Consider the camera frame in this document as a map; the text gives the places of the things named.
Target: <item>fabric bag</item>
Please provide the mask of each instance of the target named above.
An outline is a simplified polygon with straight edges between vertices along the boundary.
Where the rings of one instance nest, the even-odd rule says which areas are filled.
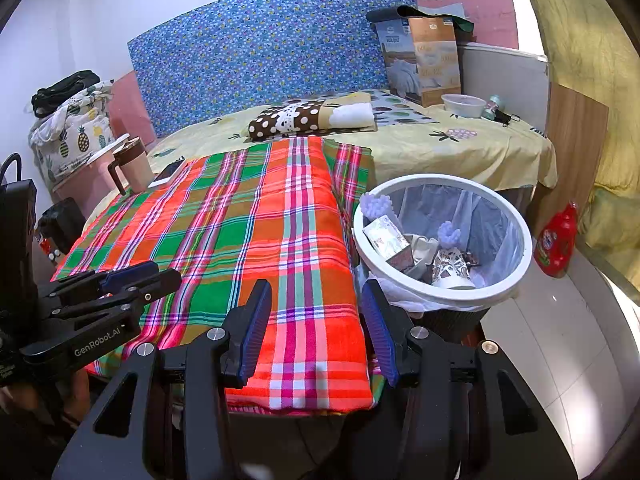
[[[91,70],[81,70],[58,81],[49,88],[41,88],[31,97],[34,115],[41,119],[51,115],[71,96],[100,82],[100,78]]]
[[[29,145],[49,190],[114,141],[107,113],[110,99],[111,82],[98,82],[31,127]]]

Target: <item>pillow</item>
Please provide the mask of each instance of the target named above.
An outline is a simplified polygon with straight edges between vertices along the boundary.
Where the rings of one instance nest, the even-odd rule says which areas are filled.
[[[354,92],[343,97],[273,106],[261,111],[248,127],[252,140],[289,134],[325,135],[334,130],[375,131],[371,95]]]

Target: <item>yellow bed sheet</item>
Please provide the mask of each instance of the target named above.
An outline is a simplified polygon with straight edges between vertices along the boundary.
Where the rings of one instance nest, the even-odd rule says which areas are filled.
[[[524,121],[503,127],[486,119],[452,115],[443,105],[423,108],[406,102],[437,123],[392,124],[376,132],[331,134],[327,137],[371,148],[378,184],[414,173],[444,173],[468,178],[494,190],[535,186],[552,188],[558,181],[552,143]],[[268,105],[258,106],[192,124],[164,139],[150,151],[158,173],[180,156],[187,160],[242,150],[252,142],[246,136],[249,121]],[[87,221],[91,223],[116,196],[105,197]]]

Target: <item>pink wall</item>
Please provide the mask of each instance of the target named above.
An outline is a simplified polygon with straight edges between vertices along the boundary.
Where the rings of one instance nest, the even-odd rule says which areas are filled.
[[[450,4],[463,5],[467,19],[474,22],[474,36],[478,43],[518,47],[513,0],[418,0],[418,6],[431,8]]]

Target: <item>white bowl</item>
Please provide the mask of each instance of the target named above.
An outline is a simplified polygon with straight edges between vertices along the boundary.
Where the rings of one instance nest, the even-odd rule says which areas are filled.
[[[468,118],[480,117],[486,106],[484,99],[464,94],[443,94],[442,101],[446,110]]]

